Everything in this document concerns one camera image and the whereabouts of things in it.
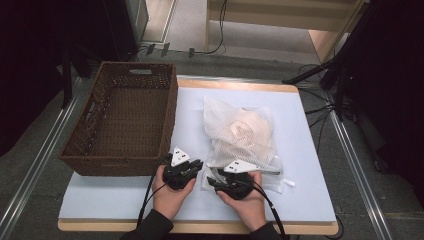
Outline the black tripod stand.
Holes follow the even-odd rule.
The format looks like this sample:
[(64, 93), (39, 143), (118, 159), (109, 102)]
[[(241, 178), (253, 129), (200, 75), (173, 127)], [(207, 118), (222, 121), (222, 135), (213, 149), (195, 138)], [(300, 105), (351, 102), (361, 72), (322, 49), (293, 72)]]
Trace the black tripod stand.
[(334, 100), (334, 111), (340, 121), (343, 120), (343, 99), (344, 94), (352, 75), (352, 69), (355, 62), (358, 62), (359, 52), (365, 46), (365, 38), (369, 30), (370, 21), (373, 18), (377, 4), (380, 0), (369, 0), (367, 9), (353, 28), (346, 42), (339, 52), (330, 60), (318, 65), (305, 73), (289, 80), (283, 80), (283, 84), (295, 85), (320, 72), (325, 71), (319, 84), (322, 90), (330, 90), (336, 87)]

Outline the person's left hand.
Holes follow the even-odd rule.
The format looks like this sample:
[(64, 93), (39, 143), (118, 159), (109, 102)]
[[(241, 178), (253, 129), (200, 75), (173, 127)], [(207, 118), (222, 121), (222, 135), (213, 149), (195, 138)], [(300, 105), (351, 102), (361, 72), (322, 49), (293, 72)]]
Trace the person's left hand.
[(153, 182), (153, 208), (172, 220), (178, 214), (186, 197), (192, 192), (196, 180), (191, 179), (183, 189), (173, 190), (163, 181), (164, 168), (164, 165), (159, 166)]

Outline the person's right hand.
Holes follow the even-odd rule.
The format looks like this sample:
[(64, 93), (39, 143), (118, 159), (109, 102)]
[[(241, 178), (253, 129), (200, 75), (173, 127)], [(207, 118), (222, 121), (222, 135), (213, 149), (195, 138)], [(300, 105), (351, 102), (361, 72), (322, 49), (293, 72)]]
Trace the person's right hand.
[(257, 190), (253, 190), (242, 200), (234, 200), (222, 191), (217, 191), (216, 194), (236, 212), (241, 222), (251, 232), (258, 230), (267, 223), (264, 197)]

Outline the metal floor rail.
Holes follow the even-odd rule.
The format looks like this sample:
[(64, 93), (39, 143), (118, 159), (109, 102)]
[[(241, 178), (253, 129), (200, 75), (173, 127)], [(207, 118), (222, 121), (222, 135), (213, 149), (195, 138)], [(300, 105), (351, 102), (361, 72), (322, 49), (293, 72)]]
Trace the metal floor rail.
[(352, 176), (355, 180), (358, 191), (361, 195), (367, 215), (371, 221), (378, 240), (394, 240), (391, 230), (387, 224), (385, 216), (380, 208), (377, 198), (369, 184), (366, 174), (360, 163), (360, 159), (355, 151), (349, 134), (343, 122), (335, 113), (331, 113), (332, 124), (335, 128)]
[(61, 100), (55, 97), (16, 145), (0, 157), (0, 240), (9, 238), (86, 83), (86, 78), (72, 80), (75, 93), (70, 102), (62, 108)]

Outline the white mesh laundry bag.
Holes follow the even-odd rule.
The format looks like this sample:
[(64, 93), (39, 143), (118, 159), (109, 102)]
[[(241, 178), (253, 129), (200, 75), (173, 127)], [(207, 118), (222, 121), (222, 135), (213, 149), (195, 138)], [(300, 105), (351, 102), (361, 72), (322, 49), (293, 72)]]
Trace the white mesh laundry bag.
[[(218, 143), (221, 131), (224, 125), (235, 115), (238, 109), (254, 111), (268, 119), (272, 128), (272, 143), (274, 150), (273, 156), (268, 161), (258, 161), (255, 158), (245, 159), (221, 150), (221, 144)], [(203, 119), (205, 132), (211, 139), (211, 150), (208, 153), (209, 170), (206, 176), (212, 176), (212, 173), (216, 172), (218, 168), (224, 168), (234, 160), (243, 160), (260, 167), (259, 170), (263, 174), (263, 187), (265, 189), (282, 193), (284, 184), (289, 187), (296, 186), (293, 181), (284, 177), (282, 161), (277, 155), (276, 144), (273, 138), (273, 119), (269, 108), (237, 108), (218, 99), (205, 97), (203, 103)]]

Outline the brown woven basket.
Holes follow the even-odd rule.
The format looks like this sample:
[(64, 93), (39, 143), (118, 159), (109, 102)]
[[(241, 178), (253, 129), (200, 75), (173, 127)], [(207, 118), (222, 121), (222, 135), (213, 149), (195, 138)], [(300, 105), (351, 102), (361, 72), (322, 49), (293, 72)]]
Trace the brown woven basket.
[(59, 159), (82, 176), (146, 176), (170, 149), (176, 67), (103, 62)]

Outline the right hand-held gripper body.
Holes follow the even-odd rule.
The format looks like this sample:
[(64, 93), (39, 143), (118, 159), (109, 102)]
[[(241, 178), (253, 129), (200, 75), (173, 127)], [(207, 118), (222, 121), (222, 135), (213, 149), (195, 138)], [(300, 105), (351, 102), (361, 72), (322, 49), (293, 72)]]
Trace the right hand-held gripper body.
[(225, 193), (234, 200), (242, 200), (253, 191), (253, 178), (249, 175), (252, 171), (260, 169), (258, 165), (243, 160), (234, 160), (223, 168), (230, 173), (224, 177), (229, 190)]

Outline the black metal stand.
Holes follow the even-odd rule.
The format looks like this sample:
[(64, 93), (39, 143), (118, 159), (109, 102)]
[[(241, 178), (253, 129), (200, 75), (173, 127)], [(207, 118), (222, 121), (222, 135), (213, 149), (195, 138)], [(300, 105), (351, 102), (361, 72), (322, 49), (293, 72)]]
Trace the black metal stand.
[(72, 44), (64, 48), (62, 52), (62, 75), (63, 75), (63, 103), (65, 109), (72, 100), (71, 67), (81, 77), (89, 77), (91, 68), (87, 62), (87, 52), (83, 46)]

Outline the dark cabinet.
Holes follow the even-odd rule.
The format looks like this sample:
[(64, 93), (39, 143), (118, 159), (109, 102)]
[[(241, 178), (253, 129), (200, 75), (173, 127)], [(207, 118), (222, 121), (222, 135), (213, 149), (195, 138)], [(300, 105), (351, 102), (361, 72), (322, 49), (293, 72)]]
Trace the dark cabinet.
[(149, 19), (145, 0), (103, 0), (115, 59), (135, 55)]

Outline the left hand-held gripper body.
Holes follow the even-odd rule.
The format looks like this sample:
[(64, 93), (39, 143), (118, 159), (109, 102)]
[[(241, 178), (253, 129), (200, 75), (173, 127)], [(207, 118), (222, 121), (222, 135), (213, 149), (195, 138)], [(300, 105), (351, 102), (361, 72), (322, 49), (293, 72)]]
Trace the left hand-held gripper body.
[(190, 170), (190, 156), (178, 147), (175, 147), (171, 160), (165, 166), (163, 181), (173, 190), (184, 189), (188, 182), (193, 179), (187, 176)]

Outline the cream garment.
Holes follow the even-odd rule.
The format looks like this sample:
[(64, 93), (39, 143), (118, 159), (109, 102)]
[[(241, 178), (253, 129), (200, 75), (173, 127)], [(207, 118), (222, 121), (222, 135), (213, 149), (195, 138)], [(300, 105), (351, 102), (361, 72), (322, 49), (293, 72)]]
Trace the cream garment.
[(245, 109), (238, 109), (224, 125), (218, 143), (222, 151), (245, 159), (268, 161), (274, 153), (268, 119)]

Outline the light wooden furniture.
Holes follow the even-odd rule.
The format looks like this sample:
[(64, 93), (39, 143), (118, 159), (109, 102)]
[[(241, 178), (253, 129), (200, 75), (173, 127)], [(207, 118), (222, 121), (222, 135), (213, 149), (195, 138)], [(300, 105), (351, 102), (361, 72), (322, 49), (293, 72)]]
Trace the light wooden furniture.
[(369, 0), (228, 0), (225, 20), (307, 29), (321, 62), (362, 18)]

